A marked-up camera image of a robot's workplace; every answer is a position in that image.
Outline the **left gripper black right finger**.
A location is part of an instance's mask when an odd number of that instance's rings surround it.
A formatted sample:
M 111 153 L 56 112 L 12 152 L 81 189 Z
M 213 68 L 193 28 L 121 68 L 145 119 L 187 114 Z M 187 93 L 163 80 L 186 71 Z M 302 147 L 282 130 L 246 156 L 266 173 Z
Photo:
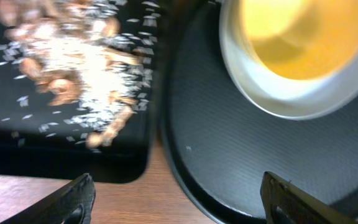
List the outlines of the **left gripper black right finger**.
M 358 224 L 273 172 L 265 172 L 260 196 L 267 223 L 278 223 L 280 209 L 294 223 Z

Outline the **food scraps peanut shells rice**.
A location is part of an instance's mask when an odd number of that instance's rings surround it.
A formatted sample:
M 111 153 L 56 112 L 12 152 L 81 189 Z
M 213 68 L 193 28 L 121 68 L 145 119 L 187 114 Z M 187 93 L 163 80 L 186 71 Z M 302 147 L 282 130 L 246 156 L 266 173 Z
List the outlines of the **food scraps peanut shells rice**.
M 0 1 L 3 64 L 17 65 L 50 106 L 75 103 L 81 142 L 109 147 L 151 86 L 157 1 Z

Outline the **pale green plate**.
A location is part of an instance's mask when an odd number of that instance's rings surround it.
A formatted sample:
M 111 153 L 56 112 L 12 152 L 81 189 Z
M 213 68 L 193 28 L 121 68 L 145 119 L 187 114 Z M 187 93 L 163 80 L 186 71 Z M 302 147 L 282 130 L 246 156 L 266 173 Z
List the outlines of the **pale green plate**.
M 219 40 L 225 66 L 237 89 L 260 110 L 290 119 L 315 119 L 347 105 L 358 96 L 358 56 L 333 76 L 297 81 L 259 65 L 241 40 L 239 1 L 223 1 Z

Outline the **yellow bowl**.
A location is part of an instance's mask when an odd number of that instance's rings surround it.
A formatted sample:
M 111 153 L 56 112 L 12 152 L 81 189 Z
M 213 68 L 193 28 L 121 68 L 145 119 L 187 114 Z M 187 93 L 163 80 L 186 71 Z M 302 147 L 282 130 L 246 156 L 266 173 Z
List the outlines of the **yellow bowl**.
M 358 0 L 240 0 L 251 57 L 292 80 L 325 77 L 358 56 Z

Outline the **black rectangular tray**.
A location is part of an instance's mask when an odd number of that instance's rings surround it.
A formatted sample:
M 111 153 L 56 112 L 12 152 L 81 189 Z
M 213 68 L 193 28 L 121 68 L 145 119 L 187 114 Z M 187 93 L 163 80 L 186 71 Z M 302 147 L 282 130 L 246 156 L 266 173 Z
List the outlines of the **black rectangular tray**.
M 90 149 L 81 142 L 88 129 L 68 124 L 77 104 L 50 106 L 51 93 L 39 93 L 21 77 L 17 65 L 3 64 L 0 52 L 0 174 L 72 179 L 89 173 L 99 182 L 126 183 L 138 178 L 147 163 L 154 110 L 155 59 L 164 23 L 163 1 L 157 22 L 157 43 L 151 86 L 143 88 L 147 106 L 133 114 L 109 147 Z M 6 44 L 0 24 L 0 44 Z

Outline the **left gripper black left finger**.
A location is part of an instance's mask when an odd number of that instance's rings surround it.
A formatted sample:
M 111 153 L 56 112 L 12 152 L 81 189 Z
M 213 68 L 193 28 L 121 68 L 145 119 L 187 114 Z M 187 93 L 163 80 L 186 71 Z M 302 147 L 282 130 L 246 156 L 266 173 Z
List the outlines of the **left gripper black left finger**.
M 92 176 L 83 174 L 1 224 L 90 224 L 95 199 Z

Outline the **round black serving tray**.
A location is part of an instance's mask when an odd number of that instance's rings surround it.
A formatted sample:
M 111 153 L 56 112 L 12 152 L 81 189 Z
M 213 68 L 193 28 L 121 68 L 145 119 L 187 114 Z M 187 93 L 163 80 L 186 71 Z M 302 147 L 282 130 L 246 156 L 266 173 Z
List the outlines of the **round black serving tray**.
M 175 18 L 161 128 L 181 188 L 218 223 L 264 223 L 260 185 L 271 171 L 358 218 L 358 97 L 311 121 L 257 109 L 224 66 L 220 9 L 217 1 L 183 1 Z

